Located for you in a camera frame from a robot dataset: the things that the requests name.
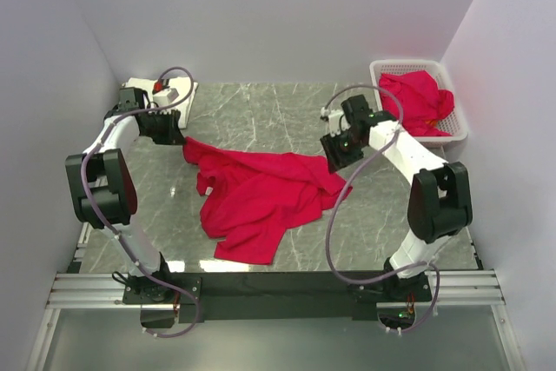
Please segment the red shirts in basket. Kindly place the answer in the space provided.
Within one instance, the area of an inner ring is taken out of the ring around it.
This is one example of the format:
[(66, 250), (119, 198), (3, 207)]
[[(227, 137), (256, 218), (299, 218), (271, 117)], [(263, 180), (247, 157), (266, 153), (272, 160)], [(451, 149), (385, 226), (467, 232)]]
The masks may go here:
[(403, 127), (415, 137), (450, 136), (438, 128), (454, 110), (454, 96), (425, 71), (414, 71), (404, 75), (383, 73), (379, 86), (394, 94), (403, 111)]

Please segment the white plastic laundry basket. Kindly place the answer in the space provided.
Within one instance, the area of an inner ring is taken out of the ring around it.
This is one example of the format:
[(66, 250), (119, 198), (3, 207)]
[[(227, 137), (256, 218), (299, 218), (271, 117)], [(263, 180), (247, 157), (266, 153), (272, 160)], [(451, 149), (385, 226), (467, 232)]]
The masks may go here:
[(381, 59), (370, 63), (369, 71), (372, 83), (379, 86), (383, 73), (404, 75), (409, 72), (425, 70), (441, 89), (448, 89), (454, 96), (454, 110), (444, 120), (440, 121), (438, 128), (449, 133), (450, 136), (423, 136), (415, 137), (429, 148), (439, 148), (464, 140), (467, 137), (467, 121), (456, 95), (455, 87), (447, 69), (433, 60), (420, 58)]

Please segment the aluminium frame rail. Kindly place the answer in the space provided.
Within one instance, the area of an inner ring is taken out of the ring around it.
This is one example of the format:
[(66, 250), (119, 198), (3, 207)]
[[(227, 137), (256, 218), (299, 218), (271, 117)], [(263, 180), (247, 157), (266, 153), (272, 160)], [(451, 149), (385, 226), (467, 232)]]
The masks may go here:
[[(424, 289), (433, 293), (438, 288), (437, 305), (500, 306), (506, 303), (498, 277), (494, 270), (442, 270), (439, 275), (427, 271)], [(151, 301), (129, 302), (128, 291), (109, 274), (58, 274), (56, 275), (47, 307), (53, 309), (103, 309), (147, 308), (169, 309), (166, 303)]]

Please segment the folded white printed t-shirt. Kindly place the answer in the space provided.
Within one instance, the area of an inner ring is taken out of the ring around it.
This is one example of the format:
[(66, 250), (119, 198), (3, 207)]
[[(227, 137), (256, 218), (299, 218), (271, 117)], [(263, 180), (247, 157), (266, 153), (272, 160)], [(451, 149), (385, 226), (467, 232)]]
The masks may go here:
[[(170, 85), (172, 87), (175, 87), (179, 93), (179, 99), (176, 102), (172, 103), (172, 108), (165, 110), (165, 113), (170, 112), (171, 110), (179, 110), (181, 112), (181, 116), (178, 126), (180, 129), (186, 129), (189, 121), (189, 113), (192, 107), (193, 100), (195, 99), (195, 93), (198, 87), (198, 83), (191, 82), (188, 76), (175, 76), (163, 79), (169, 79)], [(131, 77), (122, 86), (126, 88), (130, 87), (142, 89), (147, 95), (146, 105), (149, 108), (157, 109), (158, 107), (155, 107), (154, 104), (151, 102), (152, 90), (155, 82), (156, 80)]]

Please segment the red t-shirt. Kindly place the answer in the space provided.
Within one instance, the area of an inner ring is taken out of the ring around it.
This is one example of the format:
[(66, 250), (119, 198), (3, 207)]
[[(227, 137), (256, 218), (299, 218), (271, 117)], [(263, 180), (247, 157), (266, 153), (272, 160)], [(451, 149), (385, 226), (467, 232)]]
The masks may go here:
[(192, 137), (182, 152), (198, 168), (201, 225), (220, 260), (271, 264), (286, 231), (320, 219), (347, 187), (323, 156), (218, 149)]

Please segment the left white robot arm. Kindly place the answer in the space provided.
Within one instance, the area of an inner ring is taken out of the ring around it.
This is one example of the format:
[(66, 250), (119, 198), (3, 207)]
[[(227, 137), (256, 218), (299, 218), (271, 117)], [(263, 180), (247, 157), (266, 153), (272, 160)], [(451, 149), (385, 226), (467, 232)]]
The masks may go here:
[(128, 273), (113, 273), (133, 295), (162, 303), (174, 294), (169, 267), (135, 221), (138, 200), (125, 154), (143, 136), (159, 145), (183, 145), (179, 128), (182, 103), (174, 88), (156, 83), (152, 93), (123, 87), (103, 128), (82, 153), (68, 156), (65, 169), (76, 217), (102, 231), (128, 263)]

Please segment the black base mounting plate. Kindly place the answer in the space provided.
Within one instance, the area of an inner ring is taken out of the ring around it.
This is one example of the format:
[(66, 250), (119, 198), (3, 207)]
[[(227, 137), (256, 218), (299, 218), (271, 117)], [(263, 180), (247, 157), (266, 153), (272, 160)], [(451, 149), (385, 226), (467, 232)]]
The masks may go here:
[(115, 272), (126, 305), (143, 305), (144, 327), (218, 320), (269, 320), (348, 317), (374, 321), (382, 302), (431, 301), (425, 274), (397, 276), (356, 286), (330, 271), (166, 273), (163, 280), (187, 290), (181, 295), (145, 277)]

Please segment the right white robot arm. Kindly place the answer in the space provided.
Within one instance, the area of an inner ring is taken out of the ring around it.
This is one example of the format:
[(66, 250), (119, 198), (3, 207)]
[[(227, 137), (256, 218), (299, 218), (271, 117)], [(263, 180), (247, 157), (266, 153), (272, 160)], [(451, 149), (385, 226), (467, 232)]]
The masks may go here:
[(448, 241), (471, 223), (467, 168), (429, 151), (404, 130), (400, 116), (372, 110), (362, 95), (349, 97), (339, 110), (325, 105), (321, 120), (328, 124), (328, 134), (321, 138), (321, 145), (330, 172), (357, 162), (360, 166), (354, 173), (359, 175), (370, 163), (362, 152), (368, 146), (388, 159), (410, 186), (409, 230), (385, 261), (383, 272), (374, 278), (352, 279), (330, 266), (333, 274), (350, 286), (379, 286), (388, 299), (399, 301), (416, 289)]

